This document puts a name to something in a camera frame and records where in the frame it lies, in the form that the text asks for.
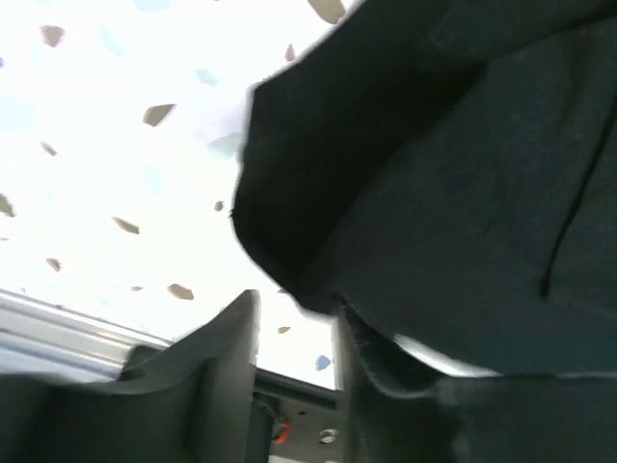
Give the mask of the black t shirt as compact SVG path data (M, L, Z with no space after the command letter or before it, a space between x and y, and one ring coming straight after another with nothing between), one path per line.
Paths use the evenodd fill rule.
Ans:
M254 89L232 219L444 372L614 371L615 3L361 3Z

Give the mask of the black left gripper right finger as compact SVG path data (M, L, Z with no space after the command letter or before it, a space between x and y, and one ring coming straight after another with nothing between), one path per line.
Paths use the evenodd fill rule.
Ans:
M616 381L453 377L367 326L336 321L346 462L604 463L616 459Z

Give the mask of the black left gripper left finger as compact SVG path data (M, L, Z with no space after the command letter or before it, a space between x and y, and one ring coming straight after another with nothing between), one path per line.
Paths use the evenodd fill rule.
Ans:
M107 382L1 377L4 462L243 462L250 442L259 296Z

